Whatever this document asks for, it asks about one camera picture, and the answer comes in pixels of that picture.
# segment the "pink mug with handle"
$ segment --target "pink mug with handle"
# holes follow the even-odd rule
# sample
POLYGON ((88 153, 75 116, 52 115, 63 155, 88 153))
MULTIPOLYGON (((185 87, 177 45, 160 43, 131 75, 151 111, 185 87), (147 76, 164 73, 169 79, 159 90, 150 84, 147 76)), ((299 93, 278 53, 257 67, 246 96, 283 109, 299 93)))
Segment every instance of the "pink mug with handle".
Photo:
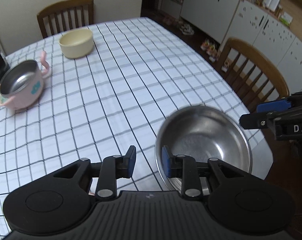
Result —
POLYGON ((0 82, 0 106, 16 110, 33 104, 41 95, 44 79, 51 75, 51 68, 45 60, 46 52, 41 53, 40 71, 38 62, 26 60, 9 69, 0 82))

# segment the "beige bowl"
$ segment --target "beige bowl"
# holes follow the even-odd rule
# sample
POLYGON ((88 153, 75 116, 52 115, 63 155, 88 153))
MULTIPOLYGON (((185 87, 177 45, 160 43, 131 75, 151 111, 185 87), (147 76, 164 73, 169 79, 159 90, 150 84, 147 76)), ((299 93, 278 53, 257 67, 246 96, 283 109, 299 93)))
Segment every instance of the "beige bowl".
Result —
POLYGON ((87 28, 69 31, 60 38, 59 44, 67 58, 83 57, 92 51, 93 33, 87 28))

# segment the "cabinet door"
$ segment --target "cabinet door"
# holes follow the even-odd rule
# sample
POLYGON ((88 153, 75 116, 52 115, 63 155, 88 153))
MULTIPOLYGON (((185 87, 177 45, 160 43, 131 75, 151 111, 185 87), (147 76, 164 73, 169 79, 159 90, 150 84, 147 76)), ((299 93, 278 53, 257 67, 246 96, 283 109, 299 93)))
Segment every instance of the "cabinet door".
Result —
POLYGON ((277 66, 294 39, 295 35, 286 26, 268 15, 253 46, 277 66))
POLYGON ((199 3, 201 4, 201 9, 198 12, 199 24, 197 27, 211 36, 213 26, 212 22, 214 21, 213 0, 200 0, 199 3))
POLYGON ((207 31, 213 39, 221 43, 231 23, 239 0, 211 0, 211 15, 208 15, 210 23, 207 31))
POLYGON ((172 0, 162 0, 161 10, 171 15, 175 19, 180 17, 182 6, 172 0))
POLYGON ((295 38, 287 53, 278 64, 290 93, 302 90, 302 42, 295 38))
POLYGON ((228 38, 235 37, 253 45, 257 35, 266 22, 267 13, 250 3, 241 1, 231 22, 230 28, 220 46, 222 51, 228 38))
POLYGON ((188 22, 199 27, 199 25, 201 25, 199 15, 201 14, 202 9, 202 0, 184 0, 180 15, 188 22))

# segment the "chair backrest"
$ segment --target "chair backrest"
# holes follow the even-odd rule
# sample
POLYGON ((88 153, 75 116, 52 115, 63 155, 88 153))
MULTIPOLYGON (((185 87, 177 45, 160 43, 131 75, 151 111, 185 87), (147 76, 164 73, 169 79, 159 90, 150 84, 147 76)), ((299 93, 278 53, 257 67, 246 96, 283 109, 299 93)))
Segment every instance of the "chair backrest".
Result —
POLYGON ((216 68, 250 112, 256 110, 258 103, 265 102, 274 90, 278 93, 278 98, 289 96, 287 84, 277 68, 260 51, 245 41, 229 38, 216 63, 216 68), (238 54, 224 73, 222 67, 232 49, 236 50, 238 54), (236 62, 241 54, 245 60, 241 66, 237 66, 236 62), (246 67, 248 61, 252 62, 251 68, 246 67))
POLYGON ((69 28, 68 29, 73 29, 72 25, 72 18, 71 18, 71 13, 70 10, 73 9, 74 12, 74 20, 75 20, 75 28, 79 27, 79 21, 78 21, 78 11, 77 8, 80 8, 81 10, 81 24, 82 26, 85 26, 85 19, 84 19, 84 10, 83 7, 87 6, 88 7, 88 24, 93 24, 93 0, 65 0, 65 1, 60 1, 54 4, 49 5, 48 7, 44 8, 41 12, 38 13, 37 18, 38 18, 38 23, 39 27, 42 33, 42 37, 46 38, 48 36, 45 24, 44 24, 44 18, 48 18, 49 26, 50 26, 50 32, 51 35, 54 35, 54 29, 53 29, 53 18, 54 18, 54 23, 55 27, 57 30, 57 33, 60 33, 61 31, 66 31, 66 19, 64 12, 67 12, 67 17, 68 17, 68 23, 69 23, 69 28), (61 26, 58 20, 58 15, 61 17, 61 22, 62 22, 62 30, 61 26))

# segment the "dining table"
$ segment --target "dining table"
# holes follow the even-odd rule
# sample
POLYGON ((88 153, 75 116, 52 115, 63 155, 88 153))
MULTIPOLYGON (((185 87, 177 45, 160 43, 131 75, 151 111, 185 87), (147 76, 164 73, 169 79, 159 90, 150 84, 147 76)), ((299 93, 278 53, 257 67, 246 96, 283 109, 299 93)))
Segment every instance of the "dining table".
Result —
MULTIPOLYGON (((31 107, 0 107, 0 238, 10 232, 3 201, 16 188, 80 158, 101 162, 134 145, 133 176, 117 180, 118 192, 168 190, 154 154, 158 130, 168 116, 199 104, 223 111, 236 123, 249 113, 208 62, 149 18, 86 28, 93 32, 94 47, 85 57, 64 57, 63 33, 6 57, 14 67, 39 60, 44 50, 52 74, 31 107)), ((265 179, 272 152, 260 130, 243 132, 252 152, 252 174, 265 179)), ((92 192, 96 185, 93 179, 92 192)))

